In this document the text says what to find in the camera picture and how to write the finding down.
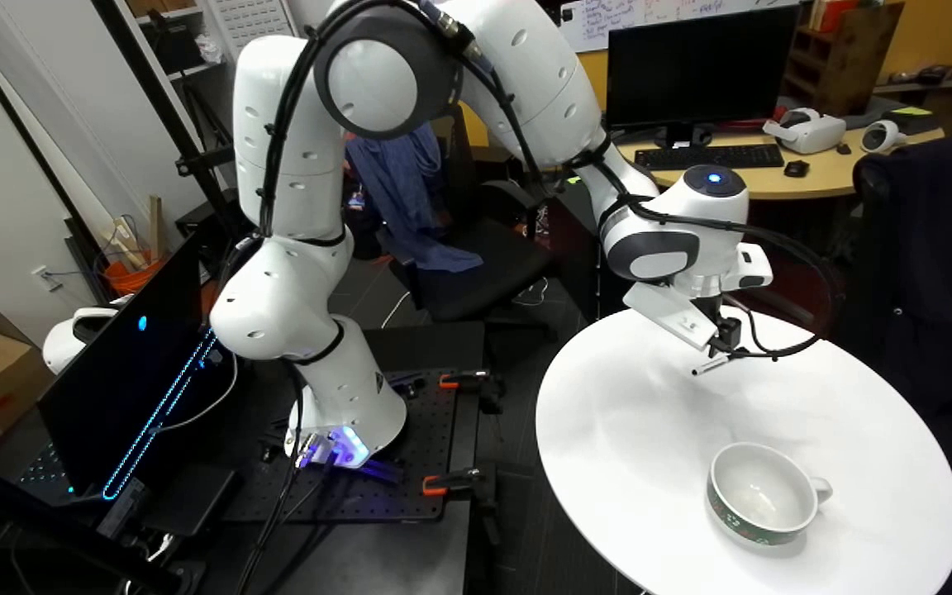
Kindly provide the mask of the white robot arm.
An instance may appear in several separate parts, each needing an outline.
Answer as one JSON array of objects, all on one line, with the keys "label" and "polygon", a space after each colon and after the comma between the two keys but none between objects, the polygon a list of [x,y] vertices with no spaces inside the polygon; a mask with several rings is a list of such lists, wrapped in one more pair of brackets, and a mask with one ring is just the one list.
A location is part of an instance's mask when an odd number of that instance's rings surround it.
[{"label": "white robot arm", "polygon": [[363,467],[406,428],[363,331],[332,307],[354,259],[345,187],[357,186],[397,256],[428,275],[487,262],[446,240],[432,123],[470,107],[495,142],[546,173],[585,182],[604,266],[624,305],[720,358],[708,305],[774,282],[743,237],[747,186],[693,165],[671,186],[638,173],[601,123],[595,89],[535,0],[335,0],[303,37],[257,37],[235,72],[235,179],[254,251],[226,275],[215,337],[245,359],[285,359],[300,408],[285,454]]}]

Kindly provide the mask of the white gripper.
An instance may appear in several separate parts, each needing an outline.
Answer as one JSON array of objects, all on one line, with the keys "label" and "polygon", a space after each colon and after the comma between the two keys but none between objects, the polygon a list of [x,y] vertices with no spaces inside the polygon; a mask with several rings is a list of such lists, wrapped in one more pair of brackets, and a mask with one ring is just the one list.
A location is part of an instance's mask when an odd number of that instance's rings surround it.
[{"label": "white gripper", "polygon": [[735,354],[743,325],[720,314],[716,299],[691,299],[668,283],[632,283],[624,305],[708,358]]}]

